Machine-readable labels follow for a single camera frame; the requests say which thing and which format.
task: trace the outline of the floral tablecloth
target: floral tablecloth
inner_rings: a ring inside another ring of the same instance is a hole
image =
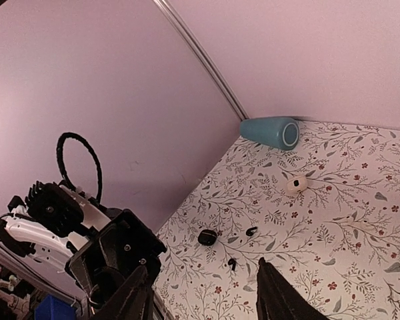
[[[159,231],[155,288],[176,320],[257,319],[260,257],[329,319],[400,319],[400,131],[300,128],[290,152],[238,139]],[[292,197],[296,175],[309,188]]]

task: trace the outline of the black round object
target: black round object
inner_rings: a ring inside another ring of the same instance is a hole
[[[210,246],[216,242],[216,239],[218,238],[218,234],[214,232],[214,230],[202,230],[199,234],[199,243],[202,245]]]

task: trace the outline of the blue object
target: blue object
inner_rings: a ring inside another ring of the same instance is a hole
[[[296,120],[289,117],[266,117],[244,120],[240,124],[243,138],[281,150],[292,150],[299,140]]]
[[[35,309],[35,320],[75,320],[75,310],[67,303],[48,295]]]

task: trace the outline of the blue box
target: blue box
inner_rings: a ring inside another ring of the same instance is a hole
[[[75,310],[68,304],[48,295],[35,309],[35,320],[75,320]]]

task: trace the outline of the floral pattern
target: floral pattern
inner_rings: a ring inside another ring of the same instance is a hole
[[[329,319],[400,320],[400,131],[300,128],[293,151],[238,139],[159,231],[155,288],[176,319],[257,319],[264,257]],[[309,188],[292,196],[298,175]],[[213,246],[198,244],[202,229]]]

